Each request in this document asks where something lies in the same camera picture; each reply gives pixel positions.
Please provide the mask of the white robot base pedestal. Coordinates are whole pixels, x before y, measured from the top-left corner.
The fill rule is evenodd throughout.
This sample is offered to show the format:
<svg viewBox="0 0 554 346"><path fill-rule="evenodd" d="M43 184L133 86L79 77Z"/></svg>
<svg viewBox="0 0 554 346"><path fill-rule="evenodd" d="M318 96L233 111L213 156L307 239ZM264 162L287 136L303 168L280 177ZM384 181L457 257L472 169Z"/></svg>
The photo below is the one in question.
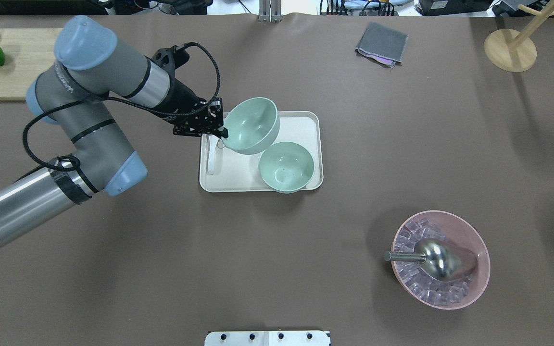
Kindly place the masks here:
<svg viewBox="0 0 554 346"><path fill-rule="evenodd" d="M205 346L331 346L329 331L215 331L204 340Z"/></svg>

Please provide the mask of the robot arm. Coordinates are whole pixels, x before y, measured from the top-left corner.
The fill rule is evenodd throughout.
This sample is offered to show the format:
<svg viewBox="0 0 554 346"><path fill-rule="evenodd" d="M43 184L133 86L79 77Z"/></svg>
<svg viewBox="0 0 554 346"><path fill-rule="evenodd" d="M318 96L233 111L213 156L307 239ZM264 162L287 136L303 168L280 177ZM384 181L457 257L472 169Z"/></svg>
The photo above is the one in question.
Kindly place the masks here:
<svg viewBox="0 0 554 346"><path fill-rule="evenodd" d="M228 138L221 98L198 97L175 77L196 42L158 49L147 57L85 15L58 35L53 65L29 86L34 118L22 144L37 167L0 191L0 248L99 191L116 196L147 177L147 167L105 106L108 100L151 112L179 136ZM75 150L48 161L29 149L40 120L57 124Z"/></svg>

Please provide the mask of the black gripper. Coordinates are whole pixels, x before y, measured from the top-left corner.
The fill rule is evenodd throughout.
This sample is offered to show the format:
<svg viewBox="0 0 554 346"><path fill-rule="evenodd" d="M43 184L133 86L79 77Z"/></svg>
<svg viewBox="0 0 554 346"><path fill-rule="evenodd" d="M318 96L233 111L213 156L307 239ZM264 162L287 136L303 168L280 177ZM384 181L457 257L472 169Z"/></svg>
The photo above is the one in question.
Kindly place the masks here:
<svg viewBox="0 0 554 346"><path fill-rule="evenodd" d="M174 135L202 136L207 134L222 137L225 135L225 131L223 129L222 99L218 97L221 83L220 71L209 51L200 44L197 44L196 47L209 57L215 68L217 85L213 96L209 100L205 100L175 77L176 69L189 61L187 48L191 48L191 44L161 48L154 53L151 60L167 72L170 84L165 98L152 108L151 112L172 124Z"/></svg>

